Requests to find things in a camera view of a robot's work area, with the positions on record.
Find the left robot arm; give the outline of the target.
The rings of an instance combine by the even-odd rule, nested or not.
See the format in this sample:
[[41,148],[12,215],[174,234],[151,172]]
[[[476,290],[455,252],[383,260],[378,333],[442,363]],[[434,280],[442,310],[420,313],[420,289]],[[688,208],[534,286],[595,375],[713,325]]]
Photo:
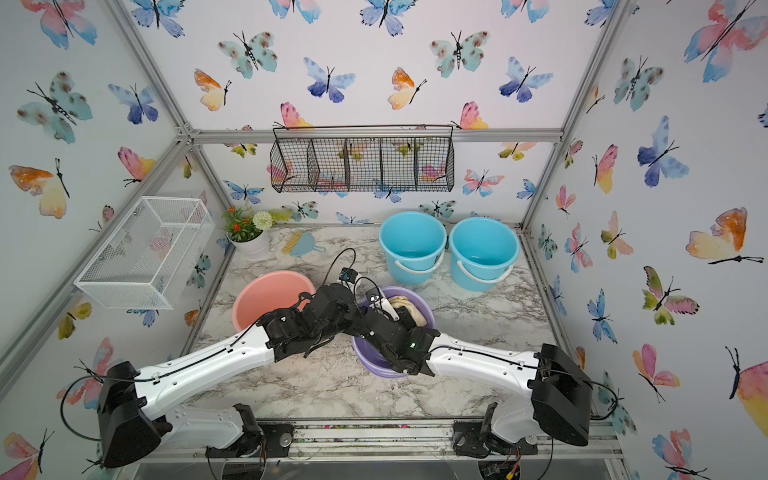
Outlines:
[[339,334],[353,335],[363,317],[354,293],[334,283],[314,294],[302,292],[293,305],[267,312],[242,332],[174,361],[140,369],[124,361],[105,375],[89,373],[102,385],[97,465],[128,466],[171,444],[203,447],[214,458],[263,454],[266,435],[248,407],[190,414],[179,407],[236,375],[294,355],[308,357]]

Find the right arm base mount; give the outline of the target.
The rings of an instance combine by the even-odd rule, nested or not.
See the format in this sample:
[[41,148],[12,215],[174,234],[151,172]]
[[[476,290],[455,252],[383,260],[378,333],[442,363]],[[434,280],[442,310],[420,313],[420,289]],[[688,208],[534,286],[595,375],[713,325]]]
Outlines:
[[484,459],[491,454],[503,456],[536,455],[538,447],[525,439],[516,443],[502,440],[481,421],[457,421],[453,423],[451,446],[457,456]]

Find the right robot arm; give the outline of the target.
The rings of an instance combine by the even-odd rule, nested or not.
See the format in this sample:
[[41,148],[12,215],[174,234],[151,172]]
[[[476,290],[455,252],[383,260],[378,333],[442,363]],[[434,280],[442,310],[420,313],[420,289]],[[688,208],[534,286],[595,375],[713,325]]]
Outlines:
[[598,383],[556,345],[501,350],[436,329],[407,328],[375,310],[355,321],[349,333],[364,339],[399,373],[463,378],[507,393],[490,416],[490,432],[505,442],[546,434],[576,447],[589,443]]

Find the yellow microfiber cloth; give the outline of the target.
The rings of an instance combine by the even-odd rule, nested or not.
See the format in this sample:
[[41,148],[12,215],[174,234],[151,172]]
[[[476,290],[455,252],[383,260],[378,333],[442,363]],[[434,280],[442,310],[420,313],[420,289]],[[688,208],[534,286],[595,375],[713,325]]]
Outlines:
[[426,327],[427,319],[421,313],[421,311],[408,302],[396,302],[393,303],[393,308],[399,317],[399,320],[403,322],[407,327]]

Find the purple plastic bucket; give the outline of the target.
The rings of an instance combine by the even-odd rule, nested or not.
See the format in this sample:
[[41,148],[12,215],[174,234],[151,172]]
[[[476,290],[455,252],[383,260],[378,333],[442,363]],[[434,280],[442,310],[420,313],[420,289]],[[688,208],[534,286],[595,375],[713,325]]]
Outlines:
[[[400,286],[386,286],[382,287],[381,291],[388,300],[390,300],[392,297],[405,297],[425,318],[426,327],[436,327],[435,317],[431,307],[421,296],[412,290]],[[372,374],[385,379],[400,379],[408,376],[407,373],[394,371],[387,363],[385,358],[366,340],[360,337],[353,337],[352,345],[362,365]]]

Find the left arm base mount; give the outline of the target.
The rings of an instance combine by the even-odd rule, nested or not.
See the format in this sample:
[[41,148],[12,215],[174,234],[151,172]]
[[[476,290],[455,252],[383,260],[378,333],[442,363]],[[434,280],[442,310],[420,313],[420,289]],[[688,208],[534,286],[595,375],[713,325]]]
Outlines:
[[286,458],[294,437],[290,423],[266,423],[246,426],[240,437],[226,448],[207,447],[207,459],[260,458],[261,460]]

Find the pink plastic bucket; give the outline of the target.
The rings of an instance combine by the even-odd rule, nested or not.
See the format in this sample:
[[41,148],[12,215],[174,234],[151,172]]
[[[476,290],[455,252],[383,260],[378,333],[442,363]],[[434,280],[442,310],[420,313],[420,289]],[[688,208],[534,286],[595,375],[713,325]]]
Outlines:
[[235,331],[244,331],[265,313],[294,305],[301,293],[315,292],[312,281],[298,272],[282,270],[261,275],[236,297],[232,309]]

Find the teal plastic bucket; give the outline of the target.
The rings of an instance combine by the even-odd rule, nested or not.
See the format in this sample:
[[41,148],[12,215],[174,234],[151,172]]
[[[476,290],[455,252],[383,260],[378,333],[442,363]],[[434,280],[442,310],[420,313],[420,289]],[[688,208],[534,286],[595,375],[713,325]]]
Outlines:
[[472,292],[486,292],[503,282],[521,253],[518,235],[500,221],[470,217],[448,235],[450,273],[454,282]]
[[389,274],[403,285],[426,282],[443,262],[448,234],[436,218],[421,212],[401,212],[386,219],[379,230]]

